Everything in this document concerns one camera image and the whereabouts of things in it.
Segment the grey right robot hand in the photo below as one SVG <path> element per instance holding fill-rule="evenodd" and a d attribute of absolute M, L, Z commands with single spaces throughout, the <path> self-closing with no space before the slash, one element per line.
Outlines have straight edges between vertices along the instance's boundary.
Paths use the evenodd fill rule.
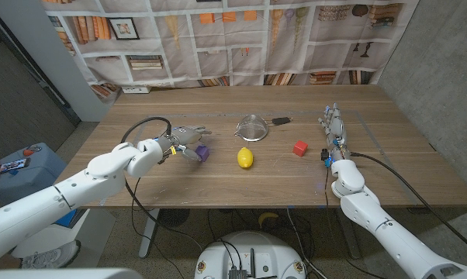
<path fill-rule="evenodd" d="M 350 151 L 348 150 L 347 131 L 341 118 L 341 110 L 337 103 L 331 108 L 329 105 L 323 112 L 324 117 L 319 118 L 318 122 L 323 127 L 327 137 L 329 158 L 335 162 L 337 160 L 348 159 Z"/>

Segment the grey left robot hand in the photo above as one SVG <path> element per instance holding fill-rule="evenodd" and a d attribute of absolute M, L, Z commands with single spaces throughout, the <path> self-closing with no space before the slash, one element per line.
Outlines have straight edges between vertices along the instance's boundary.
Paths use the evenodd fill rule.
<path fill-rule="evenodd" d="M 180 153 L 187 160 L 196 160 L 205 162 L 209 156 L 207 149 L 199 143 L 204 134 L 210 134 L 211 131 L 205 126 L 180 126 L 171 130 L 171 134 L 164 133 L 155 140 L 163 150 L 163 158 L 160 164 L 173 153 Z"/>

